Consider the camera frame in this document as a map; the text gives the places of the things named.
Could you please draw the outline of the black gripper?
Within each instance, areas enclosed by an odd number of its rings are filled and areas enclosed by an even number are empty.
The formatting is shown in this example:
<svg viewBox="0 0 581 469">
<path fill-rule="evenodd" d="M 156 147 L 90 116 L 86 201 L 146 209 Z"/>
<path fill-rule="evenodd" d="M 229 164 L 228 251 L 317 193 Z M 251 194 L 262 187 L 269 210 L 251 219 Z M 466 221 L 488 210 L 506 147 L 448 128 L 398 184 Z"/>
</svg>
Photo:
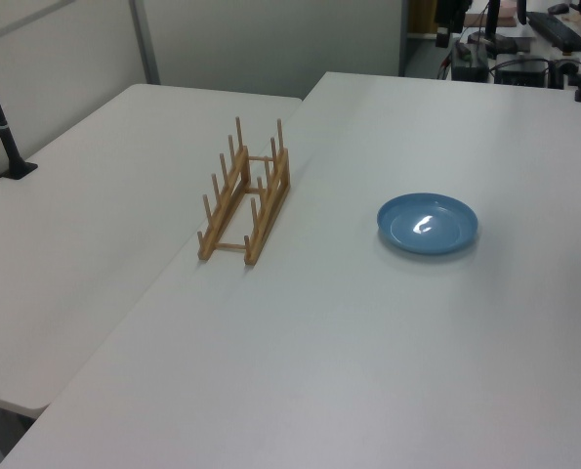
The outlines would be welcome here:
<svg viewBox="0 0 581 469">
<path fill-rule="evenodd" d="M 467 14 L 467 0 L 437 0 L 435 10 L 436 47 L 447 48 L 450 29 L 462 29 Z"/>
</svg>

